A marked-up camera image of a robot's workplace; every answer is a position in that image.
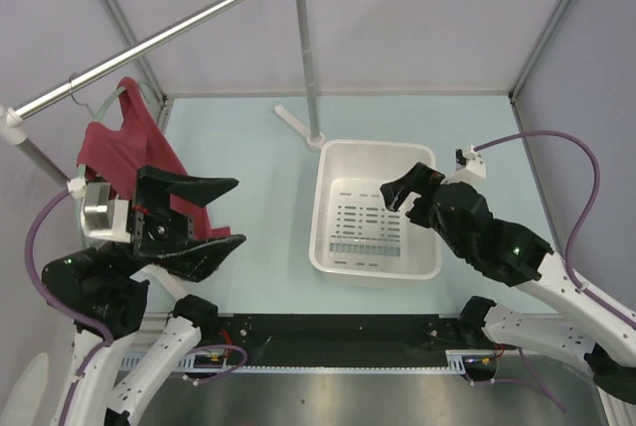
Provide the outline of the red tank top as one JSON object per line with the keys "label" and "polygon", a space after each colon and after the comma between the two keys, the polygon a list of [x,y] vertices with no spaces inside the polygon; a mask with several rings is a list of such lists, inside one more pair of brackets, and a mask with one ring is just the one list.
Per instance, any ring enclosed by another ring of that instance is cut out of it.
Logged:
{"label": "red tank top", "polygon": [[124,77],[117,86],[122,122],[110,129],[94,120],[85,131],[77,157],[83,176],[110,184],[110,194],[130,201],[133,214],[144,216],[157,238],[181,235],[197,240],[217,240],[232,235],[228,226],[213,228],[205,207],[174,195],[160,194],[156,186],[136,195],[138,171],[151,166],[164,172],[188,172],[161,132],[142,98],[138,83]]}

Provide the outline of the mint green plastic hanger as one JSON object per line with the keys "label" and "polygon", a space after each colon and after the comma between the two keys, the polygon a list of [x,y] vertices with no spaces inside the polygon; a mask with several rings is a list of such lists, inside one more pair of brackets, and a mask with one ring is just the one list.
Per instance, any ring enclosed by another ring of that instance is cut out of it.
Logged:
{"label": "mint green plastic hanger", "polygon": [[[118,129],[102,121],[112,104],[119,103],[121,123]],[[144,164],[147,135],[144,122],[148,115],[139,84],[123,78],[88,124],[77,157],[81,176],[101,177],[124,194],[134,189],[137,170]]]}

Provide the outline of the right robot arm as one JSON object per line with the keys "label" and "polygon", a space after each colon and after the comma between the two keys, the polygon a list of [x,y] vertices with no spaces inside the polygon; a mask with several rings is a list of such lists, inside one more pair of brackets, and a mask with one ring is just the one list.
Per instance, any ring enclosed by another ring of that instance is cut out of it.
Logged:
{"label": "right robot arm", "polygon": [[549,326],[494,301],[474,297],[458,323],[470,348],[488,341],[530,350],[591,376],[613,397],[635,401],[635,313],[608,294],[576,281],[565,260],[529,228],[493,216],[463,170],[445,178],[417,163],[381,185],[385,207],[397,212],[415,195],[408,220],[434,230],[450,250],[486,278],[550,306],[566,322]]}

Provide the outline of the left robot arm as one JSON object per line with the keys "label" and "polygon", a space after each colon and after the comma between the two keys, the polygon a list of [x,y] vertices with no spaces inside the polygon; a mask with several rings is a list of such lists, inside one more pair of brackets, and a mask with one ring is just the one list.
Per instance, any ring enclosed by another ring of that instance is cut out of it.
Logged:
{"label": "left robot arm", "polygon": [[[243,242],[241,234],[198,238],[193,219],[171,205],[197,208],[238,185],[234,178],[200,178],[144,166],[131,199],[114,197],[109,183],[76,177],[66,195],[79,202],[79,225],[92,246],[49,262],[36,272],[47,304],[75,327],[70,371],[53,417],[56,425],[135,425],[178,363],[213,350],[220,317],[211,302],[182,289],[208,279]],[[124,378],[117,373],[146,313],[148,281],[155,269],[175,303],[158,339]]]}

